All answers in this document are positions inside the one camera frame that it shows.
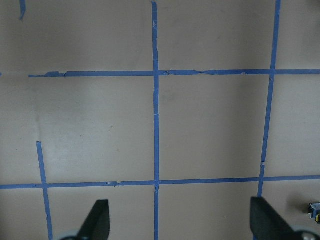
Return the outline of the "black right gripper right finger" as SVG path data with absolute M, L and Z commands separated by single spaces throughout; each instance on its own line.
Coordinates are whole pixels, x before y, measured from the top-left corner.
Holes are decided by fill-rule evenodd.
M 250 199 L 250 229 L 256 240 L 297 240 L 297 233 L 263 197 Z

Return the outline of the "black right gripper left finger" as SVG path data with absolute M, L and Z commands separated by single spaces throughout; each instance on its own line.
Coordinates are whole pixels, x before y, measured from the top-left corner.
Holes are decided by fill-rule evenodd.
M 77 240 L 107 240 L 111 231 L 109 201 L 97 200 L 76 235 Z

